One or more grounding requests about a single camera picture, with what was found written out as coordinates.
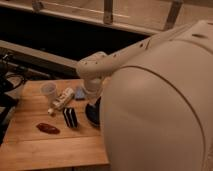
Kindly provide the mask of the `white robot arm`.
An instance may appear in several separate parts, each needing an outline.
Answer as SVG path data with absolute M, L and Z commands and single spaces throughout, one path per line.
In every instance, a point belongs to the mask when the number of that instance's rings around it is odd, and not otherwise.
M 213 149 L 213 21 L 199 20 L 77 64 L 100 98 L 111 171 L 205 171 Z

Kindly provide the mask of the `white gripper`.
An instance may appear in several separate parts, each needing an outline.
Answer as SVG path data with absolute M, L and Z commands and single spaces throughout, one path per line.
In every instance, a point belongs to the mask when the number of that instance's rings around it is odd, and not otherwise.
M 90 104 L 95 104 L 101 95 L 103 89 L 103 80 L 100 78 L 96 79 L 85 79 L 83 81 L 83 89 L 86 98 Z

